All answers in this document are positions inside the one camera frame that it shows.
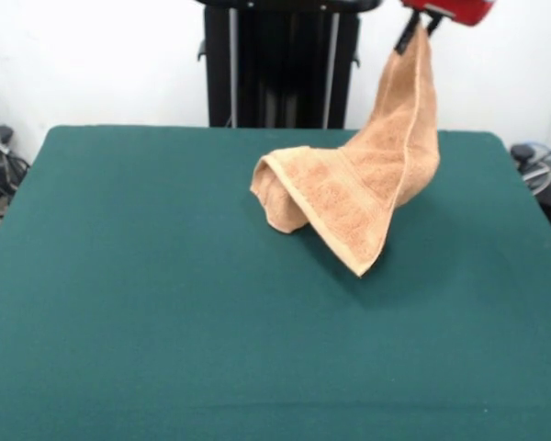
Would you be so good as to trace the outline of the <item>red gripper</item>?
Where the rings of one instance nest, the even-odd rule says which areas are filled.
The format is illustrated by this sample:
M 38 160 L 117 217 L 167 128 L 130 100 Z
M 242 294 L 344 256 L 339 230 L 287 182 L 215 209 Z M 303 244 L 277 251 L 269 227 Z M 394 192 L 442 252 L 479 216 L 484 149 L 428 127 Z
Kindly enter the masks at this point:
M 432 17 L 426 27 L 427 34 L 432 35 L 438 28 L 441 17 L 448 17 L 465 26 L 476 26 L 494 6 L 491 0 L 401 0 L 401 3 L 413 10 L 394 47 L 397 54 L 403 54 L 407 49 L 420 23 L 420 12 Z

